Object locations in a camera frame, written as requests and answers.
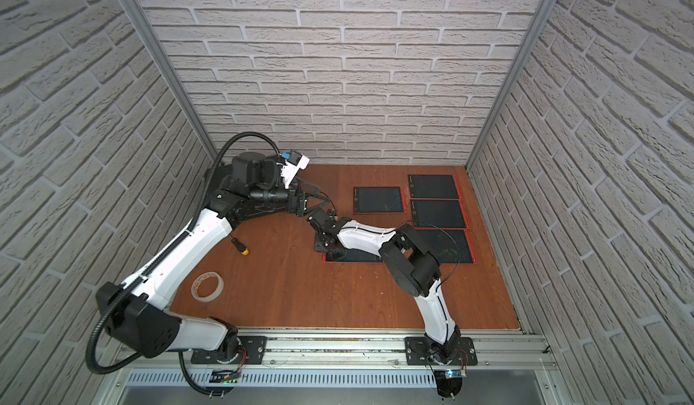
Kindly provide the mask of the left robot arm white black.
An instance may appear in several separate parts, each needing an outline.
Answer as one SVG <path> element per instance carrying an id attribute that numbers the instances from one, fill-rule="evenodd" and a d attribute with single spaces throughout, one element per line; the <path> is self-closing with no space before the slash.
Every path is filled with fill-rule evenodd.
<path id="1" fill-rule="evenodd" d="M 236 327 L 211 318 L 180 316 L 167 308 L 200 261 L 243 222 L 276 213 L 299 217 L 314 213 L 308 200 L 320 197 L 320 190 L 304 190 L 297 176 L 308 163 L 308 157 L 296 151 L 269 157 L 244 152 L 229 165 L 214 162 L 189 224 L 137 272 L 99 289 L 100 318 L 88 341 L 88 362 L 97 363 L 96 345 L 102 334 L 128 346 L 135 358 L 200 350 L 223 362 L 234 359 L 240 348 Z"/>

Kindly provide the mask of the writing tablet red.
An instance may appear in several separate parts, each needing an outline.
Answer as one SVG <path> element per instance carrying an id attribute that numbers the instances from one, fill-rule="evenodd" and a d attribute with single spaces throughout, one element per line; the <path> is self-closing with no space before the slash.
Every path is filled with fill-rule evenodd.
<path id="1" fill-rule="evenodd" d="M 338 249 L 323 254 L 325 262 L 338 263 L 382 263 L 379 256 L 355 249 Z"/>
<path id="2" fill-rule="evenodd" d="M 407 210 L 402 189 L 399 186 L 356 186 L 354 188 L 354 213 L 403 214 Z"/>

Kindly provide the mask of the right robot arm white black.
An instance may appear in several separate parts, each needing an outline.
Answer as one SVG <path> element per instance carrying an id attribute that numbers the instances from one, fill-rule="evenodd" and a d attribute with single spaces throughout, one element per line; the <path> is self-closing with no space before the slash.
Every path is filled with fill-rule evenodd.
<path id="1" fill-rule="evenodd" d="M 415 298 L 431 357 L 441 363 L 453 359 L 460 329 L 443 296 L 440 262 L 414 227 L 379 228 L 348 217 L 336 219 L 323 209 L 309 215 L 307 222 L 327 251 L 356 250 L 379 257 L 397 285 Z"/>

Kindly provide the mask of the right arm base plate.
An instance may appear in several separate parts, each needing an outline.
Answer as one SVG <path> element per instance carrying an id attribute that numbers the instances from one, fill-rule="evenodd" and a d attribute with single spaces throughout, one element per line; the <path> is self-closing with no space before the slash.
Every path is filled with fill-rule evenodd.
<path id="1" fill-rule="evenodd" d="M 446 356 L 442 351 L 435 350 L 436 342 L 432 342 L 426 336 L 406 337 L 404 344 L 407 365 L 430 365 L 435 368 L 443 366 L 461 368 L 478 365 L 475 344 L 470 337 L 459 337 L 457 343 L 446 350 Z"/>

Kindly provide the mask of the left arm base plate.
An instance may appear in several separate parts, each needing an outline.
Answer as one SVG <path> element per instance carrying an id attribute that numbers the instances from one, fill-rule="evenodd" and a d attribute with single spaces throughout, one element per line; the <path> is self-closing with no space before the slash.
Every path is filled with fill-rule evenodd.
<path id="1" fill-rule="evenodd" d="M 260 365 L 267 345 L 266 336 L 235 336 L 227 345 L 214 351 L 194 350 L 193 365 Z"/>

